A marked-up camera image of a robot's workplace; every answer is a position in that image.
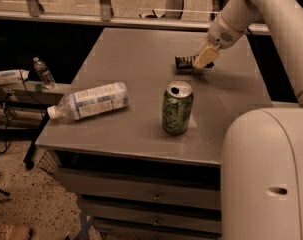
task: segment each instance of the bottle label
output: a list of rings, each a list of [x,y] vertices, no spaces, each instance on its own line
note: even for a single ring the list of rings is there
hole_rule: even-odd
[[[70,94],[69,100],[74,118],[81,119],[127,106],[128,94],[119,82]]]

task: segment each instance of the bottle cap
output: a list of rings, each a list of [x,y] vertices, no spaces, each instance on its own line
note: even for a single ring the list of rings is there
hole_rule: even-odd
[[[59,118],[59,115],[58,115],[58,113],[57,113],[56,107],[57,107],[57,106],[51,106],[51,107],[48,107],[48,109],[47,109],[48,114],[49,114],[49,117],[50,117],[51,119]]]

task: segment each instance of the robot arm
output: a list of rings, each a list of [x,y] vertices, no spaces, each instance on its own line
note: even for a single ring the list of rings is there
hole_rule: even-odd
[[[203,68],[219,49],[235,44],[245,29],[263,17],[303,106],[303,8],[295,0],[230,0],[212,22],[194,67]]]

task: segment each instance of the white bottle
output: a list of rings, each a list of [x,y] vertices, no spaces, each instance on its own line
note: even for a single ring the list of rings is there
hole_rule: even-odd
[[[47,68],[47,65],[40,60],[38,57],[33,58],[33,68],[38,73],[44,87],[48,89],[53,89],[56,86],[53,76],[51,75],[50,70]]]
[[[79,120],[128,105],[127,87],[122,82],[65,95],[59,105],[48,108],[51,119]]]

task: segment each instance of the drawer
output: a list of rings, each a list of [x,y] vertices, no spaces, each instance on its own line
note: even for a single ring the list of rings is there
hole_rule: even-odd
[[[220,191],[199,183],[137,175],[57,168],[56,177],[69,192],[142,202],[220,210]]]
[[[151,227],[221,233],[220,211],[92,197],[79,197],[78,206],[91,217],[130,221]]]
[[[99,232],[139,237],[144,240],[211,240],[221,237],[219,234],[170,228],[152,228],[138,223],[126,223],[101,218],[94,218],[93,227]]]

